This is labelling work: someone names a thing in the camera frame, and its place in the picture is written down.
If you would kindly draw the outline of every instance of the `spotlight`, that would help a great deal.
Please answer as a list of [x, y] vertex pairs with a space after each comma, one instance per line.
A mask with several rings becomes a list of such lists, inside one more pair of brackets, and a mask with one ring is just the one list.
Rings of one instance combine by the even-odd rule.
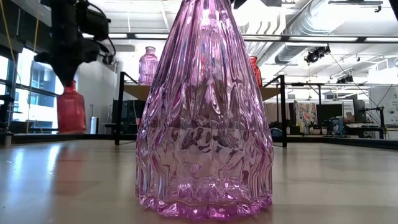
[[354, 82], [354, 78], [352, 75], [346, 75], [343, 78], [339, 78], [337, 80], [337, 84], [353, 83], [353, 82]]
[[304, 58], [304, 60], [308, 64], [315, 63], [327, 54], [330, 54], [329, 45], [327, 45], [326, 47], [317, 47], [315, 50], [308, 51], [308, 55]]
[[374, 13], [379, 13], [381, 11], [381, 5], [377, 6], [377, 9], [374, 10]]

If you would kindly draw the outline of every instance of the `ceiling duct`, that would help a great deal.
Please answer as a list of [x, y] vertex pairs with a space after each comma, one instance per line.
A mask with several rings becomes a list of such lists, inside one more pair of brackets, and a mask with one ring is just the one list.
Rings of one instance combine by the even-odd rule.
[[[357, 7], [331, 5], [329, 0], [313, 0], [296, 20], [286, 28], [283, 34], [328, 35], [350, 17], [353, 17], [355, 9]], [[275, 63], [287, 64], [307, 47], [273, 43], [267, 52], [262, 57], [259, 57], [259, 63], [268, 63], [269, 60], [275, 57]]]

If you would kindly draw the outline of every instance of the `red glass bottle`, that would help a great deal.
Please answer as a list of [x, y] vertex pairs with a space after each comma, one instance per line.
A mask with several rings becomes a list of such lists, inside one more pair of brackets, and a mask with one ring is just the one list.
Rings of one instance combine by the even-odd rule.
[[261, 78], [261, 71], [260, 68], [256, 65], [257, 64], [257, 57], [250, 56], [251, 66], [254, 70], [254, 76], [256, 77], [256, 83], [259, 87], [262, 87], [262, 78]]
[[57, 98], [57, 111], [60, 134], [85, 133], [85, 100], [76, 91], [75, 81], [66, 86], [62, 95]]

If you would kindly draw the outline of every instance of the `pink glass vase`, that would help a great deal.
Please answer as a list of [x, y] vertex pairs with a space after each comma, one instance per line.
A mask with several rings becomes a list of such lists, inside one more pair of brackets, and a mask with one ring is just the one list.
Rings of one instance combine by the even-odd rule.
[[183, 0], [137, 135], [136, 195], [167, 217], [271, 204], [272, 139], [229, 0]]
[[65, 86], [57, 97], [58, 130], [60, 134], [85, 133], [85, 99], [76, 91], [76, 82]]
[[146, 53], [139, 59], [139, 85], [152, 85], [157, 68], [157, 57], [154, 47], [146, 47]]
[[262, 78], [260, 68], [257, 66], [257, 57], [250, 56], [250, 63], [254, 70], [254, 76], [256, 78], [257, 86], [262, 87]]

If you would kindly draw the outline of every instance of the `cable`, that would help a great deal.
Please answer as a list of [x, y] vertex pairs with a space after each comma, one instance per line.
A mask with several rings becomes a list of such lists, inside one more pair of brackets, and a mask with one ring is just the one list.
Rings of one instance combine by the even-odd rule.
[[[333, 58], [333, 60], [336, 62], [336, 64], [341, 68], [341, 70], [342, 70], [346, 75], [349, 75], [349, 74], [343, 69], [343, 67], [338, 63], [338, 61], [336, 60], [336, 58], [335, 58], [332, 54], [330, 54], [330, 56]], [[361, 87], [359, 87], [358, 84], [356, 84], [354, 81], [353, 81], [353, 83], [355, 84], [356, 87], [359, 88], [359, 90], [362, 91], [363, 94], [365, 94], [365, 96], [367, 96], [367, 97], [369, 98], [369, 100], [370, 100], [372, 103], [374, 103], [375, 105], [377, 105], [377, 104], [369, 97], [369, 95], [368, 95], [365, 91], [363, 91], [363, 90], [361, 89]]]
[[[14, 74], [16, 73], [19, 79], [19, 82], [21, 83], [21, 89], [24, 89], [24, 87], [22, 86], [22, 81], [21, 81], [21, 76], [19, 75], [18, 71], [17, 71], [17, 62], [15, 60], [15, 55], [14, 55], [14, 51], [12, 49], [12, 44], [11, 44], [11, 38], [10, 38], [10, 33], [8, 31], [8, 25], [7, 25], [7, 19], [6, 19], [6, 13], [4, 12], [4, 6], [2, 3], [2, 0], [0, 0], [0, 7], [1, 7], [1, 14], [2, 14], [2, 19], [4, 21], [4, 28], [6, 30], [6, 35], [7, 35], [7, 40], [8, 40], [8, 44], [10, 46], [10, 51], [11, 51], [11, 57], [12, 57], [12, 62], [14, 63]], [[34, 43], [34, 48], [36, 48], [36, 40], [37, 40], [37, 31], [38, 31], [38, 27], [39, 27], [39, 17], [37, 16], [37, 20], [36, 20], [36, 31], [35, 31], [35, 43]], [[26, 99], [29, 105], [29, 109], [28, 109], [28, 122], [26, 125], [26, 128], [28, 129], [29, 127], [29, 113], [30, 113], [30, 103], [28, 101], [28, 99]]]
[[375, 122], [376, 122], [376, 124], [377, 124], [378, 126], [381, 126], [381, 122], [380, 122], [380, 120], [379, 120], [377, 117], [373, 118], [373, 117], [372, 117], [372, 114], [371, 114], [370, 112], [368, 112], [368, 111], [367, 111], [366, 114], [368, 114], [369, 117], [370, 117], [372, 120], [375, 120]]
[[[347, 72], [343, 69], [343, 67], [338, 63], [338, 61], [336, 60], [336, 58], [335, 58], [332, 54], [330, 54], [330, 56], [333, 58], [333, 60], [336, 62], [336, 64], [341, 68], [341, 70], [342, 70], [346, 75], [348, 75]], [[367, 98], [368, 98], [373, 104], [376, 105], [376, 107], [379, 107], [379, 104], [381, 103], [381, 101], [386, 97], [386, 95], [388, 94], [388, 92], [389, 92], [390, 89], [392, 88], [392, 85], [391, 85], [390, 88], [387, 90], [386, 94], [383, 96], [382, 100], [381, 100], [378, 104], [376, 104], [376, 103], [369, 97], [369, 95], [368, 95], [365, 91], [363, 91], [363, 90], [361, 89], [361, 87], [359, 87], [358, 84], [356, 84], [356, 83], [354, 82], [354, 80], [353, 80], [353, 83], [355, 84], [356, 87], [359, 88], [359, 90], [362, 91], [363, 94], [365, 94], [365, 96], [367, 96]], [[381, 121], [380, 121], [380, 120], [376, 120], [376, 121], [379, 121], [379, 124], [377, 124], [377, 125], [381, 127]], [[388, 137], [389, 137], [389, 133], [388, 133], [387, 126], [384, 125], [384, 127], [381, 127], [381, 128], [384, 128], [384, 129], [386, 130], [386, 134], [387, 134]]]
[[390, 88], [386, 91], [386, 94], [384, 94], [383, 98], [381, 98], [380, 102], [377, 104], [376, 107], [379, 107], [379, 105], [381, 104], [381, 102], [385, 99], [385, 97], [387, 96], [388, 92], [390, 91], [390, 89], [392, 88], [393, 84], [391, 84]]
[[[94, 7], [95, 9], [97, 9], [102, 15], [104, 15], [104, 16], [106, 17], [106, 14], [104, 13], [104, 11], [102, 11], [102, 9], [100, 9], [98, 6], [96, 6], [96, 5], [94, 5], [93, 3], [88, 2], [88, 1], [87, 1], [87, 3], [88, 3], [90, 6], [93, 6], [93, 7]], [[112, 55], [112, 56], [115, 57], [115, 56], [116, 56], [116, 48], [114, 47], [113, 42], [112, 42], [111, 38], [109, 37], [109, 35], [108, 35], [108, 40], [109, 40], [109, 42], [111, 43], [112, 48], [113, 48], [113, 55]]]
[[[34, 40], [34, 43], [33, 43], [33, 52], [36, 52], [37, 32], [39, 30], [39, 5], [37, 5], [36, 18], [37, 19], [36, 19], [36, 29], [35, 29], [35, 40]], [[32, 97], [33, 63], [34, 62], [32, 62], [32, 67], [30, 68], [30, 90], [29, 90], [29, 98], [28, 98], [29, 109], [28, 109], [28, 112], [27, 112], [26, 134], [29, 132], [29, 115], [30, 115], [30, 99]]]

